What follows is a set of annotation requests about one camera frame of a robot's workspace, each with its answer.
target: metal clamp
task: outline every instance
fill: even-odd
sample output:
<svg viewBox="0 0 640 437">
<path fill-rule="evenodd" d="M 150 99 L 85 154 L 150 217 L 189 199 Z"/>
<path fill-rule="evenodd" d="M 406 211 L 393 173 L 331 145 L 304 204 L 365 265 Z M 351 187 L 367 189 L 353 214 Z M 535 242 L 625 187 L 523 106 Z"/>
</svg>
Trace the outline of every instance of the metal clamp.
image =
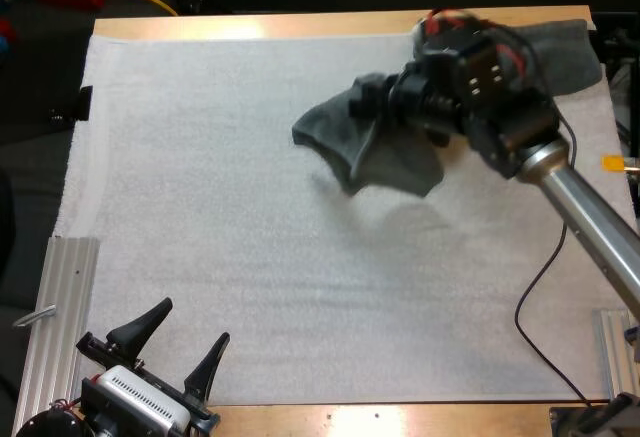
<svg viewBox="0 0 640 437">
<path fill-rule="evenodd" d="M 24 317 L 16 320 L 13 323 L 13 327 L 30 327 L 35 324 L 38 320 L 43 319 L 44 317 L 51 317 L 56 315 L 56 306 L 50 305 L 41 310 L 36 310 L 31 312 L 30 314 L 25 315 Z"/>
</svg>

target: red wire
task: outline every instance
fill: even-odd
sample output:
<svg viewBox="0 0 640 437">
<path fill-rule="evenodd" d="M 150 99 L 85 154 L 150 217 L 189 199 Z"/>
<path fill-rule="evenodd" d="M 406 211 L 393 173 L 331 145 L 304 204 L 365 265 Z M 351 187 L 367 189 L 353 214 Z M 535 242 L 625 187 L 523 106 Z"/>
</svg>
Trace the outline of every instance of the red wire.
<svg viewBox="0 0 640 437">
<path fill-rule="evenodd" d="M 520 77 L 524 78 L 526 74 L 526 65 L 522 56 L 518 55 L 513 51 L 511 47 L 505 44 L 497 44 L 496 50 L 499 53 L 506 55 L 516 66 L 516 69 L 518 69 L 518 74 L 520 75 Z"/>
<path fill-rule="evenodd" d="M 436 9 L 429 12 L 429 15 L 427 16 L 426 23 L 425 23 L 425 33 L 427 35 L 437 34 L 440 31 L 440 24 L 438 22 L 438 19 L 435 18 L 435 16 L 451 10 L 455 10 L 455 9 Z M 447 17 L 444 15 L 443 15 L 443 18 L 449 24 L 453 25 L 456 28 L 464 27 L 463 20 L 457 19 L 455 17 Z M 487 27 L 492 27 L 495 25 L 490 20 L 481 20 L 480 22 L 485 24 Z M 526 62 L 520 54 L 515 52 L 511 47 L 509 47 L 506 44 L 497 44 L 496 50 L 498 51 L 498 53 L 501 53 L 507 56 L 507 58 L 509 58 L 513 62 L 513 64 L 516 66 L 516 69 L 518 70 L 518 74 L 520 75 L 520 77 L 522 78 L 525 77 Z"/>
<path fill-rule="evenodd" d="M 437 34 L 440 31 L 440 23 L 438 22 L 438 19 L 435 19 L 434 17 L 438 14 L 444 14 L 445 12 L 451 11 L 455 11 L 455 9 L 436 9 L 429 12 L 426 19 L 425 33 L 427 35 Z M 455 28 L 464 27 L 464 21 L 455 17 L 447 17 L 446 15 L 443 15 L 443 19 Z"/>
</svg>

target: metal bracket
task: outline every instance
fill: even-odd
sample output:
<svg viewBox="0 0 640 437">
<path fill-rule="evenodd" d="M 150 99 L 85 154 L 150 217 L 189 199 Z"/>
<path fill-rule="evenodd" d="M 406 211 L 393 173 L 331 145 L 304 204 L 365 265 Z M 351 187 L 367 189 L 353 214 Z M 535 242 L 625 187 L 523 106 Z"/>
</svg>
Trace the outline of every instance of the metal bracket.
<svg viewBox="0 0 640 437">
<path fill-rule="evenodd" d="M 16 322 L 31 325 L 31 336 L 12 435 L 54 399 L 72 397 L 98 246 L 94 238 L 49 239 L 36 311 Z"/>
</svg>

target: gray cloth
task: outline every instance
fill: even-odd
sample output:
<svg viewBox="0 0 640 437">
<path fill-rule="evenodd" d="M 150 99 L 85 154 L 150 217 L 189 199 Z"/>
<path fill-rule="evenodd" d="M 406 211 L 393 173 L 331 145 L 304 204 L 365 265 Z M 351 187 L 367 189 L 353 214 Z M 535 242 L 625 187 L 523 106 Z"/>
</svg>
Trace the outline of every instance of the gray cloth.
<svg viewBox="0 0 640 437">
<path fill-rule="evenodd" d="M 549 90 L 553 95 L 567 95 L 586 89 L 600 81 L 602 69 L 598 57 L 589 42 L 587 23 L 584 20 L 566 20 L 543 24 L 513 27 L 513 31 L 529 41 L 542 67 Z M 422 24 L 413 28 L 413 55 L 421 53 L 426 42 Z M 490 31 L 498 41 L 506 44 L 517 43 L 498 29 Z M 527 60 L 527 78 L 535 81 L 535 66 L 530 56 Z M 505 76 L 517 79 L 517 71 L 511 60 L 501 55 L 501 65 Z"/>
<path fill-rule="evenodd" d="M 362 94 L 362 85 L 384 79 L 359 77 L 351 89 L 308 111 L 293 126 L 293 141 L 318 152 L 349 195 L 373 184 L 424 197 L 444 176 L 426 132 L 349 116 L 349 100 Z"/>
</svg>

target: black clip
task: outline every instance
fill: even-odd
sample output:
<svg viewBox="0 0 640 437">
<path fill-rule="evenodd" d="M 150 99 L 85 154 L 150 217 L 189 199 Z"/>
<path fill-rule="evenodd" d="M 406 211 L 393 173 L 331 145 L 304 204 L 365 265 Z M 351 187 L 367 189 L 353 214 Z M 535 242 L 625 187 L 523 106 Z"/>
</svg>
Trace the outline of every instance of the black clip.
<svg viewBox="0 0 640 437">
<path fill-rule="evenodd" d="M 91 110 L 92 94 L 93 86 L 88 85 L 86 87 L 82 87 L 73 104 L 49 110 L 49 121 L 54 125 L 62 126 L 74 124 L 79 120 L 83 122 L 88 121 L 89 112 Z"/>
</svg>

